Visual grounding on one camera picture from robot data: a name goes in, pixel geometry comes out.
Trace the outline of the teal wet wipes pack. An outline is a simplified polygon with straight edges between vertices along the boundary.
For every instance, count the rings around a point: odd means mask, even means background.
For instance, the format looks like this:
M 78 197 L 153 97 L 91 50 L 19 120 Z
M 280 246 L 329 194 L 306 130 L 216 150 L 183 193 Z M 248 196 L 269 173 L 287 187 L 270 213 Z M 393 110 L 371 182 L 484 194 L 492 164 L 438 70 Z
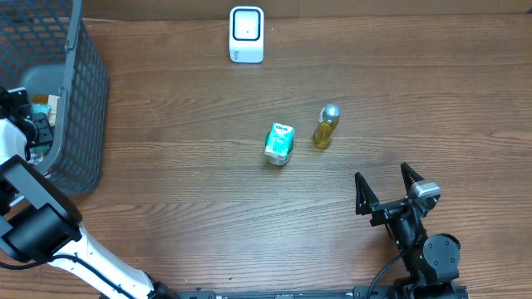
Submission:
M 49 116 L 52 108 L 47 104 L 32 104 L 32 113 L 34 115 L 36 114 L 44 114 L 45 116 Z

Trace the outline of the teal Kleenex tissue pack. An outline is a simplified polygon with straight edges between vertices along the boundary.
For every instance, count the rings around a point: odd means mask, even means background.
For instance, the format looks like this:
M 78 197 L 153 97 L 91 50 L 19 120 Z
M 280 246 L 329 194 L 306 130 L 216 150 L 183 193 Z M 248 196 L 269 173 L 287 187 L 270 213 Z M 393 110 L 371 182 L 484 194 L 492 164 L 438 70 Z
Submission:
M 293 152 L 295 129 L 289 125 L 273 122 L 267 133 L 264 155 L 274 165 L 283 166 L 289 162 Z

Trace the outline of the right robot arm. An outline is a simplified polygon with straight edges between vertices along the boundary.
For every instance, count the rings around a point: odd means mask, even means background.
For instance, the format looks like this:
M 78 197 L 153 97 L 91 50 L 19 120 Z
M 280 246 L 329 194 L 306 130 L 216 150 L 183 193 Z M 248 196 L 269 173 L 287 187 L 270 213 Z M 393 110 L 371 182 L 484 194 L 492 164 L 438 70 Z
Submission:
M 407 163 L 401 164 L 401 175 L 406 194 L 388 203 L 379 201 L 361 173 L 354 176 L 356 214 L 369 215 L 373 227 L 383 225 L 398 255 L 377 273 L 369 287 L 357 287 L 353 293 L 362 298 L 467 298 L 466 288 L 454 284 L 460 276 L 460 242 L 446 233 L 429 237 L 421 222 L 439 202 L 440 186 L 424 179 Z M 406 276 L 378 288 L 383 274 L 399 260 L 404 263 Z

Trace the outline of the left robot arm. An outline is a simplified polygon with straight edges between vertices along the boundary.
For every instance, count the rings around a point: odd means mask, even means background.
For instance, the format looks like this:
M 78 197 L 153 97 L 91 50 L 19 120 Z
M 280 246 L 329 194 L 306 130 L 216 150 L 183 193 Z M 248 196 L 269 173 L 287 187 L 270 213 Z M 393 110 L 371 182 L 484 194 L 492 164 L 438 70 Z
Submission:
M 29 204 L 1 220 L 1 249 L 26 270 L 48 264 L 65 270 L 98 290 L 103 298 L 173 298 L 162 282 L 122 262 L 98 243 L 82 223 L 79 209 L 28 163 L 39 130 L 25 88 L 1 90 L 1 214 L 12 203 Z

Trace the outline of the yellow tea bottle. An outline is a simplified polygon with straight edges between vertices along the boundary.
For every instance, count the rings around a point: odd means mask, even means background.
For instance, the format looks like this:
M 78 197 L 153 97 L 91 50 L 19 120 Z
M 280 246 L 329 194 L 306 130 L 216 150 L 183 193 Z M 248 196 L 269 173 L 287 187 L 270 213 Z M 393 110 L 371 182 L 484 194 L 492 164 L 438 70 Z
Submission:
M 340 121 L 340 107 L 328 104 L 322 108 L 318 117 L 318 126 L 313 133 L 313 144 L 326 149 L 332 142 L 333 131 Z

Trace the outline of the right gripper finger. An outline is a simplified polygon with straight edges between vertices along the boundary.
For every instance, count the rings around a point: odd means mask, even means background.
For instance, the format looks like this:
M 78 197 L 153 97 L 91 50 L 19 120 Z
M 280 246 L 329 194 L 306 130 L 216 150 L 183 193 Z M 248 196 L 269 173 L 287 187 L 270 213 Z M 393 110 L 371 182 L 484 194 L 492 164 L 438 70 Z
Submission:
M 356 184 L 356 214 L 366 215 L 373 212 L 379 204 L 377 196 L 360 172 L 355 173 Z
M 401 175 L 407 194 L 410 193 L 411 187 L 414 183 L 424 179 L 406 162 L 401 163 Z

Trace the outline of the brown snack bag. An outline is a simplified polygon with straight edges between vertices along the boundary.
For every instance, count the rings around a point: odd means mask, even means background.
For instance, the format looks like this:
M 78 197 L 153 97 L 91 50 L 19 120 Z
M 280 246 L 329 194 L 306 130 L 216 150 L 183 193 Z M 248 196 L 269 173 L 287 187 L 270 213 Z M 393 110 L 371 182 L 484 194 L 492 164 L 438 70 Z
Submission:
M 32 97 L 32 104 L 47 104 L 52 108 L 47 117 L 51 127 L 54 127 L 56 124 L 58 100 L 59 97 L 54 95 L 39 94 Z

